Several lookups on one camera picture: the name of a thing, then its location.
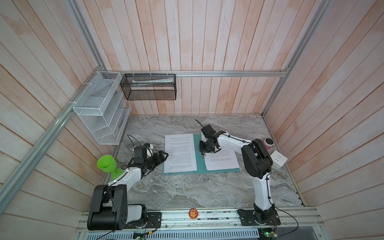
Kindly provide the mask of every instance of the green cup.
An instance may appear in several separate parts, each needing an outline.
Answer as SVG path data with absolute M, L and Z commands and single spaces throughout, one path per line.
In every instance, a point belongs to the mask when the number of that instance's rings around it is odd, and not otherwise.
M 117 163 L 111 155 L 104 155 L 97 161 L 97 167 L 104 172 L 110 172 L 111 178 L 116 180 L 123 172 L 121 168 L 117 168 Z

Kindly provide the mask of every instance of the teal folder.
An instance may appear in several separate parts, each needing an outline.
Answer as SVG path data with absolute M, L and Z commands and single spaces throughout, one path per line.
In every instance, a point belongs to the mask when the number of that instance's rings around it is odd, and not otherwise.
M 202 157 L 201 152 L 199 151 L 199 142 L 201 141 L 201 134 L 193 134 L 193 140 L 195 143 L 195 155 L 196 155 L 197 171 L 164 173 L 164 166 L 163 166 L 163 175 L 201 174 L 201 173 L 216 173 L 216 172 L 240 172 L 240 168 L 208 171 L 207 167 L 205 166 L 204 158 Z

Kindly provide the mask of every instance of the marble table surface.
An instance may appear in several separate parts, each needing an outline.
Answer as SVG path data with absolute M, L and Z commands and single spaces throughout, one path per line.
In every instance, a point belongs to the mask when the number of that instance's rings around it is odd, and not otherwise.
M 118 166 L 127 164 L 133 154 L 127 134 L 134 136 L 141 144 L 153 144 L 157 152 L 164 150 L 165 135 L 201 133 L 201 127 L 194 119 L 203 125 L 211 124 L 216 131 L 227 131 L 243 139 L 270 136 L 262 117 L 256 114 L 130 116 L 116 159 Z M 148 209 L 253 207 L 255 192 L 252 177 L 244 168 L 242 156 L 236 155 L 240 172 L 163 175 L 161 164 L 131 188 L 128 204 L 145 204 Z M 270 184 L 276 206 L 301 206 L 285 167 L 276 169 L 272 166 Z

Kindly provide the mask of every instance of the ventilation grille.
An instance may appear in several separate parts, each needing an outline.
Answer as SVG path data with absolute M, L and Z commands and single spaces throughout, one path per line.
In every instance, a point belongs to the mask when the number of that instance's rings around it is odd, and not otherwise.
M 86 240 L 96 240 L 107 232 L 90 232 Z M 147 239 L 255 239 L 259 238 L 257 228 L 242 228 L 242 229 L 213 229 L 213 230 L 163 230 L 156 231 L 148 235 Z M 106 239 L 133 239 L 133 232 L 110 233 L 100 238 Z

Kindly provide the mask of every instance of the white power strip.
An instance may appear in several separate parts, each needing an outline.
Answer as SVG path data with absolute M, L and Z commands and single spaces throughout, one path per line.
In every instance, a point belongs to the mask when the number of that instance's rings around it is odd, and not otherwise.
M 278 169 L 281 168 L 285 164 L 285 162 L 288 160 L 286 156 L 282 155 L 276 150 L 271 154 L 271 158 L 274 162 L 274 166 L 277 167 Z

